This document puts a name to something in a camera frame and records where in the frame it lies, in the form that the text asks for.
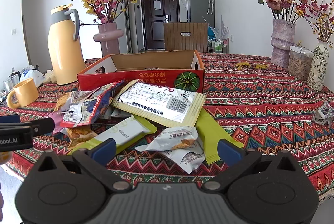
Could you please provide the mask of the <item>lime green snack packet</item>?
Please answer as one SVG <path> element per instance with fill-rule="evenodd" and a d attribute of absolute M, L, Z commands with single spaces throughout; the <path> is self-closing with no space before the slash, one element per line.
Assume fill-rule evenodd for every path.
<path fill-rule="evenodd" d="M 203 150 L 208 165 L 221 159 L 217 152 L 217 145 L 221 139 L 226 139 L 238 148 L 243 148 L 243 143 L 230 136 L 204 109 L 200 111 L 198 116 L 196 130 L 203 142 Z"/>

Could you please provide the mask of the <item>green white snack bar packet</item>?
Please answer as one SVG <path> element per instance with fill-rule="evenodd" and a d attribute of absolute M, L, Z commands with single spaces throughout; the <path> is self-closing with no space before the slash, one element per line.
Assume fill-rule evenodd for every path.
<path fill-rule="evenodd" d="M 81 148 L 92 149 L 109 138 L 114 139 L 116 143 L 116 153 L 120 153 L 145 135 L 154 134 L 156 131 L 156 126 L 147 119 L 132 115 L 96 137 L 75 146 L 68 154 L 71 155 Z"/>

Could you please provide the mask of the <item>pink snack packet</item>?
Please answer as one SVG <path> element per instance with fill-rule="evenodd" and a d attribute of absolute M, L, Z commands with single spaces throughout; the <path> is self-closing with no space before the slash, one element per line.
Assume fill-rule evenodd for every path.
<path fill-rule="evenodd" d="M 53 130 L 53 135 L 61 133 L 67 135 L 66 128 L 61 126 L 61 122 L 63 121 L 64 112 L 52 112 L 48 114 L 48 118 L 51 118 L 54 121 L 55 128 Z"/>

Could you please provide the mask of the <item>white cracker snack packet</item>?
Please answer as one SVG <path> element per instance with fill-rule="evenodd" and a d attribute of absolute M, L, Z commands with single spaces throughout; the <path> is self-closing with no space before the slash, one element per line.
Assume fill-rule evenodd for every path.
<path fill-rule="evenodd" d="M 194 127 L 171 127 L 163 130 L 149 144 L 137 146 L 135 149 L 138 152 L 159 152 L 190 174 L 205 160 L 204 149 L 198 138 L 199 134 Z"/>

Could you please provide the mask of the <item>red blue snack packet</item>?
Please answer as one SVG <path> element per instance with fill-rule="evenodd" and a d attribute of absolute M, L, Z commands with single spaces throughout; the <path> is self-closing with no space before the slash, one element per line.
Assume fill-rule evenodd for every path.
<path fill-rule="evenodd" d="M 124 80 L 109 83 L 82 94 L 72 101 L 60 125 L 65 128 L 74 128 L 93 124 L 106 112 L 123 83 Z"/>

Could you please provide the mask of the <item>large cream striped snack bag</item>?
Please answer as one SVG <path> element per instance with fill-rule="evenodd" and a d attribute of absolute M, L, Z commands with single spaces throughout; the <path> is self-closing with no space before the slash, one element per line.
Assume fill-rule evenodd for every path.
<path fill-rule="evenodd" d="M 205 99 L 202 93 L 145 84 L 137 79 L 125 85 L 111 105 L 165 127 L 193 127 Z"/>

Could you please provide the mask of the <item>yellow ceramic mug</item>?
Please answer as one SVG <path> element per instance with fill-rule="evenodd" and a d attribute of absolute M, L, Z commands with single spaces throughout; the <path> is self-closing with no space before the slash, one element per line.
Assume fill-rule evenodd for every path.
<path fill-rule="evenodd" d="M 39 97 L 37 87 L 33 78 L 21 81 L 13 87 L 13 90 L 7 95 L 7 106 L 11 109 L 26 107 Z"/>

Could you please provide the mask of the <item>patterned red tablecloth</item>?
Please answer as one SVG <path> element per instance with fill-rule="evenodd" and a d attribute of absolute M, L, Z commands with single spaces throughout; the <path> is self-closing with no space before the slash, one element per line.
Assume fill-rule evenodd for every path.
<path fill-rule="evenodd" d="M 243 143 L 244 148 L 257 149 L 273 155 L 282 149 L 291 151 L 315 187 L 320 201 L 333 198 L 333 124 L 319 125 L 312 120 L 316 108 L 325 101 L 333 106 L 333 93 L 323 87 L 311 90 L 286 69 L 274 66 L 269 57 L 242 54 L 200 53 L 204 62 L 203 108 L 230 134 Z M 244 69 L 238 62 L 266 64 L 268 70 Z M 33 104 L 20 109 L 1 106 L 1 116 L 17 113 L 21 121 L 47 117 L 54 110 L 58 97 L 76 90 L 78 82 L 66 86 L 45 84 L 38 91 L 40 97 Z M 191 174 L 160 153 L 137 152 L 134 147 L 151 142 L 155 135 L 116 155 L 108 169 L 126 181 L 139 182 L 196 182 L 198 185 L 227 169 L 222 161 L 210 165 L 204 161 Z M 34 147 L 13 153 L 6 164 L 9 173 L 24 178 L 45 149 L 57 154 L 68 153 L 70 141 L 64 134 L 46 134 L 33 141 Z"/>

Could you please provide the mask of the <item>white plastic bag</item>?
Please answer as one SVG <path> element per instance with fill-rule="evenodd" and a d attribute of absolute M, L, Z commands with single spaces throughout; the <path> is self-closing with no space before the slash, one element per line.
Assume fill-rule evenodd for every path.
<path fill-rule="evenodd" d="M 25 67 L 20 72 L 20 74 L 21 74 L 20 81 L 32 78 L 37 88 L 40 87 L 45 80 L 44 75 L 38 70 L 36 70 L 32 65 Z"/>

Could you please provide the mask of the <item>fallen yellow petals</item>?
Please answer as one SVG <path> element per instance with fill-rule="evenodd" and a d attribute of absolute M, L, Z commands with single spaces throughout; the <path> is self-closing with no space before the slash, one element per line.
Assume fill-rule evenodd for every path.
<path fill-rule="evenodd" d="M 238 62 L 235 64 L 235 67 L 241 71 L 244 69 L 258 69 L 258 70 L 268 70 L 269 66 L 266 64 L 251 64 L 249 62 Z"/>

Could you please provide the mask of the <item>crumpled paper ball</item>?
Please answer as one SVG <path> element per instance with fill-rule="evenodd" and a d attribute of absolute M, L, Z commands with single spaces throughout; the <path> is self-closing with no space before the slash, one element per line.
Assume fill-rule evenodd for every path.
<path fill-rule="evenodd" d="M 312 117 L 312 121 L 319 125 L 327 124 L 328 127 L 331 127 L 333 116 L 333 107 L 327 101 L 325 101 L 320 107 L 316 108 Z"/>

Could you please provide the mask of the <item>clear jar of seeds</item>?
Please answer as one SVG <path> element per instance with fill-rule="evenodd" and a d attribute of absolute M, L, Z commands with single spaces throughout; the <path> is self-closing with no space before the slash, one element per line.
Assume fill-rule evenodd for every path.
<path fill-rule="evenodd" d="M 306 81 L 309 76 L 314 53 L 302 46 L 290 46 L 288 72 Z"/>

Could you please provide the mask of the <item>wooden slatted chair back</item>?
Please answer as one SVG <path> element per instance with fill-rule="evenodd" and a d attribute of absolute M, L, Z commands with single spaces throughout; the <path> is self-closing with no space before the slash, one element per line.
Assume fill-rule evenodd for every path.
<path fill-rule="evenodd" d="M 197 50 L 208 52 L 208 24 L 174 22 L 164 24 L 166 51 Z"/>

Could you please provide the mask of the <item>textured mauve ceramic vase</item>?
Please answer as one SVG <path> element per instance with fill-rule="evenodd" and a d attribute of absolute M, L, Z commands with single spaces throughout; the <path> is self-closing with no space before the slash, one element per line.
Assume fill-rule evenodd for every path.
<path fill-rule="evenodd" d="M 273 20 L 271 46 L 273 47 L 271 63 L 282 68 L 289 64 L 290 46 L 294 45 L 296 25 L 286 20 Z"/>

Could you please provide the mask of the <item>grey refrigerator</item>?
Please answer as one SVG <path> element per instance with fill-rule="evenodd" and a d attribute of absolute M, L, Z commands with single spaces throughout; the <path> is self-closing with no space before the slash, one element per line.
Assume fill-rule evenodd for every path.
<path fill-rule="evenodd" d="M 186 0 L 187 21 L 215 26 L 215 6 L 211 0 Z"/>

